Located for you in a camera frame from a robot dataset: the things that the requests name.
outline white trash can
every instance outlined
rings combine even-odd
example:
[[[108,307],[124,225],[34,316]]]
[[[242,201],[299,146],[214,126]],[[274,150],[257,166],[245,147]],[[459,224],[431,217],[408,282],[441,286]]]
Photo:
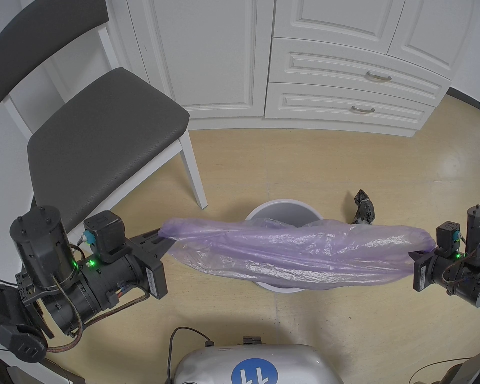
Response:
[[[269,218],[296,227],[303,227],[305,224],[312,223],[313,221],[323,220],[322,215],[308,204],[291,199],[279,199],[263,203],[251,211],[246,219],[256,218]],[[303,291],[301,288],[274,286],[260,282],[255,282],[255,284],[272,292],[295,293]]]

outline purple plastic bag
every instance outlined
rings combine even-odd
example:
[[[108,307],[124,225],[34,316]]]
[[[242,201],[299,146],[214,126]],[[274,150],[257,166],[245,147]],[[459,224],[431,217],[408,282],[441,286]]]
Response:
[[[431,251],[423,229],[319,220],[301,228],[271,219],[168,220],[168,253],[207,274],[304,289],[378,285],[413,273],[412,251]]]

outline wooden floor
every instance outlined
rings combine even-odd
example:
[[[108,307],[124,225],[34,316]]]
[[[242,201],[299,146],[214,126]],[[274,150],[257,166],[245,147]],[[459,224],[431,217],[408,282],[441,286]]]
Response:
[[[278,198],[351,221],[360,188],[375,206],[375,224],[417,226],[434,235],[446,220],[465,230],[467,209],[480,203],[480,110],[450,96],[413,138],[276,129],[193,131],[191,138],[208,207],[196,205],[176,156],[113,209],[128,236],[171,217],[243,220]],[[197,328],[218,346],[236,345],[243,336],[315,346],[346,384],[406,384],[425,364],[480,352],[480,309],[439,286],[417,293],[411,277],[384,286],[282,295],[249,281],[201,274],[169,255],[163,261],[167,296],[93,325],[76,348],[50,358],[89,383],[163,383],[168,340],[181,325]],[[123,301],[139,295],[130,292]],[[173,366],[203,343],[179,332]],[[453,364],[429,367],[413,382],[440,380]]]

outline metal handle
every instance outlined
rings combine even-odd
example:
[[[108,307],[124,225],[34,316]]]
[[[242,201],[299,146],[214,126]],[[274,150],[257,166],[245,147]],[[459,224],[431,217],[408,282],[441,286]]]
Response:
[[[357,108],[357,107],[354,106],[354,105],[352,105],[352,109],[353,109],[354,111],[365,112],[365,113],[375,112],[375,108],[372,108],[372,109],[360,109],[360,108]]]
[[[392,76],[383,77],[383,76],[379,76],[379,75],[374,75],[374,74],[371,73],[370,71],[367,72],[367,76],[373,77],[374,79],[377,79],[377,80],[384,80],[384,81],[390,81],[390,80],[392,80]]]

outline white logo lettering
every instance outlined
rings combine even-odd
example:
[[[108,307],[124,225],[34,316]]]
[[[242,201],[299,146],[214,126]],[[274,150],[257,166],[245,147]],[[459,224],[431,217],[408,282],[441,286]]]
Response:
[[[268,377],[262,378],[262,369],[260,367],[257,367],[257,379],[258,384],[265,384],[268,381]]]
[[[247,381],[247,377],[245,376],[245,370],[244,369],[240,370],[240,376],[241,376],[241,384],[253,384],[253,380]]]

